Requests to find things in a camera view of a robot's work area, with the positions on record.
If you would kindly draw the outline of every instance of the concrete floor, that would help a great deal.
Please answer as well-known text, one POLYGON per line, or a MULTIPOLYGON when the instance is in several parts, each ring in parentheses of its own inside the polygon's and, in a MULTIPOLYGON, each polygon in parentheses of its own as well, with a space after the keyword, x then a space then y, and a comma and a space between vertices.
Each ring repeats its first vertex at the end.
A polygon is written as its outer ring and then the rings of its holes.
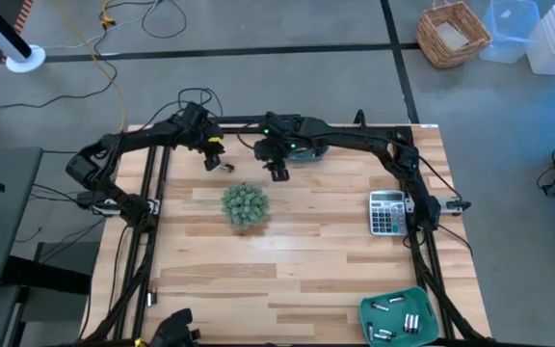
MULTIPOLYGON (((466 1, 478 15, 488 2, 466 1)), ((101 2, 62 3, 87 38, 100 33, 96 18, 101 2)), ((102 51, 389 42, 378 0, 178 3, 188 17, 188 30, 179 37, 153 39, 137 23, 109 34, 102 51)), ((400 42, 413 42, 417 18, 431 1, 389 3, 400 42)), ((543 14, 552 1, 539 3, 543 14)), ((178 17, 169 5, 161 7, 147 26, 168 33, 180 22, 170 20, 178 17)), ((23 37, 42 45, 78 43, 53 10, 50 1, 37 0, 23 37)), ((144 11, 146 7, 121 7, 111 15, 125 21, 144 11)), ((546 198, 535 185, 555 148, 555 77, 533 74, 525 58, 515 65, 475 60, 437 70, 418 50, 402 54, 420 121, 440 124, 455 185, 473 203, 464 219, 494 337, 555 345, 555 199, 546 198)), ((227 115, 271 110, 350 122, 362 108, 371 122, 410 122, 390 51, 141 59, 114 65, 129 123, 145 122, 182 88, 205 86, 219 95, 227 115)), ((46 64, 27 75, 12 75, 0 65, 0 104, 40 103, 62 93, 94 91, 106 83, 91 62, 46 64)), ((118 127, 119 105, 108 91, 42 109, 0 110, 0 147, 75 150, 118 127)), ((64 172, 67 158, 45 155, 38 182, 62 191, 79 190, 64 172)), ((19 238, 37 227, 44 232, 36 243, 17 245, 13 252, 33 256, 37 242, 57 242, 90 225, 93 218, 72 205, 34 201, 19 238)), ((100 233, 96 230, 85 241, 99 241, 100 233)), ((23 345, 69 341, 77 334, 79 320, 31 325, 23 345), (55 325, 60 328, 48 328, 55 325)))

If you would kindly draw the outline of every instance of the wooden table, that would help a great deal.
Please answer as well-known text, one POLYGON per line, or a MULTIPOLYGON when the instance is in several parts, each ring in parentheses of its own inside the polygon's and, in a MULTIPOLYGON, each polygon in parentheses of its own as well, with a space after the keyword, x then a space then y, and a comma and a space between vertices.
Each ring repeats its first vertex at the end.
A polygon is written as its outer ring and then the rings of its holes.
MULTIPOLYGON (((452 182, 439 129, 413 125, 412 130, 421 155, 452 182)), ((253 144, 259 137, 243 138, 253 144)), ((364 343, 360 300, 415 285, 402 237, 369 232, 369 192, 398 188, 397 181, 371 154, 333 147, 319 163, 289 164, 290 180, 275 183, 234 135, 226 135, 224 143, 221 157, 236 166, 234 173, 206 172, 195 151, 182 148, 171 155, 151 270, 158 304, 145 310, 143 339, 173 312, 189 307, 191 327, 203 336, 200 343, 364 343), (243 182, 263 188, 271 219, 239 233, 228 225, 220 198, 224 188, 243 182)), ((127 192, 140 190, 146 154, 139 150, 121 158, 117 185, 127 192)), ((152 190, 159 162, 158 154, 152 190)), ((431 194, 451 196, 427 167, 421 172, 431 194)), ((465 238, 462 218, 442 216, 441 223, 465 238)), ((122 228, 115 218, 104 229, 86 334, 107 312, 122 228)), ((119 255, 116 297, 130 234, 119 255)), ((436 245, 447 294, 477 331, 489 335, 468 249, 441 230, 436 245)), ((135 305, 134 298, 124 336, 131 333, 135 305)))

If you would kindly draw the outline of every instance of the succulent plant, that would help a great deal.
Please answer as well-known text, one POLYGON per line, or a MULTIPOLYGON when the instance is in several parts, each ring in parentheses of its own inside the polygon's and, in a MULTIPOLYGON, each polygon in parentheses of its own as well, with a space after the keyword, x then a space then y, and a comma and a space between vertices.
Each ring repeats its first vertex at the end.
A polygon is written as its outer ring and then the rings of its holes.
POLYGON ((262 224, 269 211, 269 198, 252 185, 227 188, 222 196, 222 211, 237 229, 262 224))

